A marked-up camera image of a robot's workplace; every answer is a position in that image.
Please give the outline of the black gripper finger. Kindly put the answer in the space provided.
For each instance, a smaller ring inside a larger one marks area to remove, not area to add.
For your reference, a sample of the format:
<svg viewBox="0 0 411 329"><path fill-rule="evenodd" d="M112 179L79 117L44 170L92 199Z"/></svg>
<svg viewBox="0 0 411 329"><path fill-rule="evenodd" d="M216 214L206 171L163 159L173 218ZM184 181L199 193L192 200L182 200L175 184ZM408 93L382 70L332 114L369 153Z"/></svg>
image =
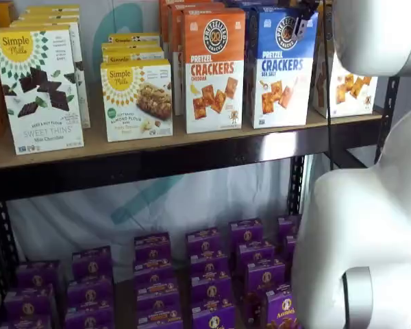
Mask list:
<svg viewBox="0 0 411 329"><path fill-rule="evenodd" d="M297 17L295 19L295 26L292 31L292 39L300 41L308 26L308 21L312 15L317 11L320 4L319 0L300 0L297 1Z"/></svg>

